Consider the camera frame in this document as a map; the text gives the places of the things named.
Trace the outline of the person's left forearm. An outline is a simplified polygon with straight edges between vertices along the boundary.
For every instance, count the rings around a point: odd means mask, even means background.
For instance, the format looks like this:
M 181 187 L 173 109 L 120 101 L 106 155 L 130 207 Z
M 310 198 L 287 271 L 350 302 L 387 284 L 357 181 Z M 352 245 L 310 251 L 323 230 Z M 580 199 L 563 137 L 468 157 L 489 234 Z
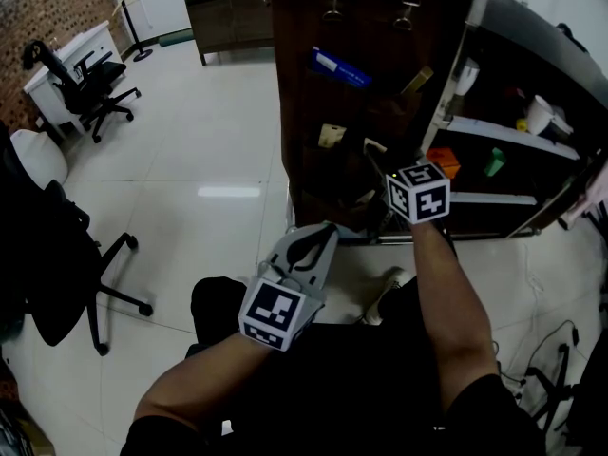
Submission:
M 200 432 L 272 352 L 235 333 L 163 373 L 143 395 L 134 419 L 161 417 Z

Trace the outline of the tall white cup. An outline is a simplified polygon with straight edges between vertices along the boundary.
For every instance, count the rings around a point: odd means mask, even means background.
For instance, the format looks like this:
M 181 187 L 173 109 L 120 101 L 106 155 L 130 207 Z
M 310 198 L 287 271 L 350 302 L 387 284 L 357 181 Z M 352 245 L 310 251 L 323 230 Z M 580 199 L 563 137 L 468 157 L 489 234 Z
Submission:
M 459 97 L 464 97 L 475 84 L 479 73 L 479 64 L 474 60 L 468 58 L 463 67 L 460 78 L 457 82 L 455 94 Z

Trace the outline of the black stand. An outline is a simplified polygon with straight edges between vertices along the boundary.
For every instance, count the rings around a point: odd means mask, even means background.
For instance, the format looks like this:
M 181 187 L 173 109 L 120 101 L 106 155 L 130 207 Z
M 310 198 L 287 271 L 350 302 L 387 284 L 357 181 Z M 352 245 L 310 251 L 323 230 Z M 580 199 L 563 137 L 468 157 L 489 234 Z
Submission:
M 601 314 L 608 316 L 608 208 L 601 201 L 598 205 L 593 206 L 590 212 L 584 213 L 583 216 L 591 222 L 603 243 L 605 269 L 600 286 L 600 303 L 598 308 Z

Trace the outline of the white paper bucket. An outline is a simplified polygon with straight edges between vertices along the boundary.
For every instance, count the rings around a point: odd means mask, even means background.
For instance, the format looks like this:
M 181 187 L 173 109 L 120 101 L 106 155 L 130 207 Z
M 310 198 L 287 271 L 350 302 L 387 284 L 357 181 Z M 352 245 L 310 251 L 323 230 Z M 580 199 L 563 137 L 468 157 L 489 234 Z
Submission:
M 527 131 L 540 135 L 552 122 L 555 112 L 550 103 L 540 95 L 535 95 L 526 113 Z

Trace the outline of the black office chair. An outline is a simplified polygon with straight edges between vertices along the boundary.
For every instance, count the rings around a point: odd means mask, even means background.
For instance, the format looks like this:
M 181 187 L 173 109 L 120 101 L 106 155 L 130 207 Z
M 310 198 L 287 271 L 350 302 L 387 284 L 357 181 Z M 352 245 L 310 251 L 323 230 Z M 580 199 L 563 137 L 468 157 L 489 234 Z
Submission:
M 100 128 L 105 118 L 112 113 L 122 113 L 129 122 L 132 122 L 133 112 L 121 106 L 120 102 L 132 94 L 136 98 L 140 98 L 142 94 L 133 87 L 122 94 L 112 96 L 111 84 L 126 71 L 126 65 L 109 62 L 108 59 L 112 55 L 109 51 L 88 66 L 86 60 L 93 54 L 94 52 L 90 51 L 76 62 L 74 68 L 81 72 L 81 80 L 76 81 L 46 44 L 40 40 L 32 40 L 26 44 L 23 52 L 23 68 L 32 70 L 35 64 L 42 63 L 53 75 L 50 80 L 51 85 L 59 92 L 66 110 L 83 119 L 82 125 L 85 131 L 89 131 L 91 124 L 95 123 L 91 137 L 95 143 L 99 143 L 102 139 Z
M 61 343 L 86 315 L 96 352 L 109 347 L 99 336 L 97 295 L 105 293 L 153 313 L 150 304 L 104 285 L 102 277 L 123 246 L 138 240 L 122 233 L 105 251 L 88 232 L 89 215 L 52 180 L 40 187 L 30 177 L 0 121 L 0 294 L 12 295 L 30 314 L 51 347 Z
M 542 431 L 547 434 L 559 404 L 572 399 L 565 424 L 574 431 L 575 436 L 585 438 L 608 424 L 608 331 L 601 333 L 583 375 L 575 385 L 565 384 L 570 347 L 562 343 L 558 347 L 558 353 L 561 365 L 555 384 L 536 367 L 530 367 L 525 372 L 526 377 L 532 376 L 539 380 L 547 396 L 544 405 L 533 415 L 533 421 L 538 422 L 544 417 Z

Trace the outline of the beige packet item with hole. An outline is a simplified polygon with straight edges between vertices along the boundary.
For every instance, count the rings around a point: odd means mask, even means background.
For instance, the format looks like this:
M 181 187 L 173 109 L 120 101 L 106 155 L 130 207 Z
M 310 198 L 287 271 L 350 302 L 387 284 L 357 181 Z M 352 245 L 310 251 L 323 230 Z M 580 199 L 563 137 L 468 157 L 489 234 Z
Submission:
M 318 138 L 318 146 L 322 148 L 333 148 L 339 144 L 345 135 L 347 128 L 339 125 L 324 123 Z

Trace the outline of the dark bowl with white rim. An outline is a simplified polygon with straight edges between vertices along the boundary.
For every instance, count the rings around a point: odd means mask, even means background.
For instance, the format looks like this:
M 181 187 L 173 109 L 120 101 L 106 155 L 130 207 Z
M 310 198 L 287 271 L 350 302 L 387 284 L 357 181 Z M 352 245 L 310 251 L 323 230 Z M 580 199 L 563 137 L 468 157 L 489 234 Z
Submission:
M 547 132 L 554 136 L 555 141 L 567 142 L 571 139 L 574 129 L 565 119 L 564 110 L 553 105 L 553 117 L 547 127 Z

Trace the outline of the orange box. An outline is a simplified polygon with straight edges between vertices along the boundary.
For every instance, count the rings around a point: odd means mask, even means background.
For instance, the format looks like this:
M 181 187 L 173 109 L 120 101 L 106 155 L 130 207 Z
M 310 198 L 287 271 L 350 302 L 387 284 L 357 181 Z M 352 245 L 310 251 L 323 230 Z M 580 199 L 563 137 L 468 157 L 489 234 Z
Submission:
M 449 147 L 433 147 L 427 152 L 427 159 L 438 165 L 444 174 L 453 180 L 458 174 L 461 165 Z

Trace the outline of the person's white shoe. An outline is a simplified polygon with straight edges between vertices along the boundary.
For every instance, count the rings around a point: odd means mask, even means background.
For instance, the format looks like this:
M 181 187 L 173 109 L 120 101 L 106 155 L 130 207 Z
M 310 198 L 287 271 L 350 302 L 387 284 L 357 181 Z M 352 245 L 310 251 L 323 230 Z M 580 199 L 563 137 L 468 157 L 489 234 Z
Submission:
M 398 267 L 392 268 L 389 271 L 389 276 L 385 281 L 381 294 L 367 308 L 361 322 L 372 326 L 380 325 L 384 320 L 383 310 L 381 309 L 382 302 L 392 300 L 398 294 L 398 291 L 406 287 L 413 279 L 414 276 L 408 271 Z

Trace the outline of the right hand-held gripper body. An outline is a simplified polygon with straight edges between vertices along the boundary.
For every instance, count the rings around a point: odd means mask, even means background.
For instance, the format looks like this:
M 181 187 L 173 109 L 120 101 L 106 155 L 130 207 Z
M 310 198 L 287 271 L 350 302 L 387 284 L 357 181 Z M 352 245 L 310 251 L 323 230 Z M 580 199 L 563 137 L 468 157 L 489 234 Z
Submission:
M 374 165 L 385 186 L 384 203 L 389 212 L 409 224 L 443 218 L 450 211 L 450 179 L 428 159 L 404 168 Z

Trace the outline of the blue packet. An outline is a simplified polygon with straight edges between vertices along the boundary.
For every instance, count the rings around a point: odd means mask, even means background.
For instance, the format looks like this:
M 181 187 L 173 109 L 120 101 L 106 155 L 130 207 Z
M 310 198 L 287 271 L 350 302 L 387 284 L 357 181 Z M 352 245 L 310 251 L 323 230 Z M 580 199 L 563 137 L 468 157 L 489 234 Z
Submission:
M 372 82 L 371 76 L 318 47 L 313 48 L 312 69 L 324 76 L 357 88 L 365 89 Z

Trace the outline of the brown wooden cabinet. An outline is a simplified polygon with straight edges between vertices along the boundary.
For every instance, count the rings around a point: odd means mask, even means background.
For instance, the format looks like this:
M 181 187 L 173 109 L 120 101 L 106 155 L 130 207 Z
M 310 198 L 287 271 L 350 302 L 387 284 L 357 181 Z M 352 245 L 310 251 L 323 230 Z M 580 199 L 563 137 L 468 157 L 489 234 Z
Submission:
M 184 0 L 201 63 L 210 53 L 271 48 L 272 0 Z

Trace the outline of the brown pocket organizer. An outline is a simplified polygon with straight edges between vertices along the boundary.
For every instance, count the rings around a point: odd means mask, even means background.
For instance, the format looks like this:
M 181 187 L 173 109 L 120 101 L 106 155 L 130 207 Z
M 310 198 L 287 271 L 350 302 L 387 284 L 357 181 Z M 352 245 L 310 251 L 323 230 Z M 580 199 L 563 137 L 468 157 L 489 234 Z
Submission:
M 417 1 L 421 6 L 412 12 L 412 31 L 392 26 L 403 9 L 401 0 L 347 0 L 342 21 L 326 22 L 319 16 L 298 88 L 299 221 L 328 220 L 355 231 L 371 227 L 383 181 L 374 165 L 403 166 L 411 157 L 411 136 L 440 71 L 435 47 L 441 39 L 441 0 Z M 371 85 L 357 88 L 315 72 L 314 47 L 371 76 Z M 432 68 L 433 76 L 417 93 L 401 95 L 424 66 Z M 347 128 L 333 148 L 318 146 L 323 124 Z M 381 143 L 387 152 L 365 150 L 365 138 Z M 356 204 L 370 190 L 375 191 L 371 201 Z

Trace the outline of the white desk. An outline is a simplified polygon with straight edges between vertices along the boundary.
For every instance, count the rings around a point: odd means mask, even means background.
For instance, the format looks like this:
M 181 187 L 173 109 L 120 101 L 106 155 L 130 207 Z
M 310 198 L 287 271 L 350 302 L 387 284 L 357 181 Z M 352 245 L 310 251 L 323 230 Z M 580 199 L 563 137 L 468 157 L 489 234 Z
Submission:
M 86 60 L 86 64 L 90 66 L 108 52 L 112 53 L 109 58 L 111 62 L 121 63 L 123 61 L 109 32 L 109 22 L 105 20 L 98 26 L 79 33 L 54 54 L 63 62 L 70 76 L 80 82 L 82 74 L 74 69 L 76 63 L 91 53 Z M 57 82 L 59 82 L 58 78 L 46 66 L 43 66 L 25 84 L 23 90 L 60 135 L 63 135 L 60 126 L 67 123 L 71 123 L 81 135 L 84 135 L 85 128 L 79 116 L 67 110 L 61 93 L 53 85 Z

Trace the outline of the dark green mat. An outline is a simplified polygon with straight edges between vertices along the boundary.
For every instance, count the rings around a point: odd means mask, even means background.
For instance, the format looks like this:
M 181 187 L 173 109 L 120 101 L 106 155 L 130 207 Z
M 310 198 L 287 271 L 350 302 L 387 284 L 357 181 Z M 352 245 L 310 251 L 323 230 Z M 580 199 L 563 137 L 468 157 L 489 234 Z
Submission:
M 185 43 L 192 41 L 194 39 L 193 30 L 190 28 L 174 31 L 170 33 L 163 34 L 158 37 L 158 44 L 162 48 L 166 48 L 169 46 L 174 46 L 177 44 Z

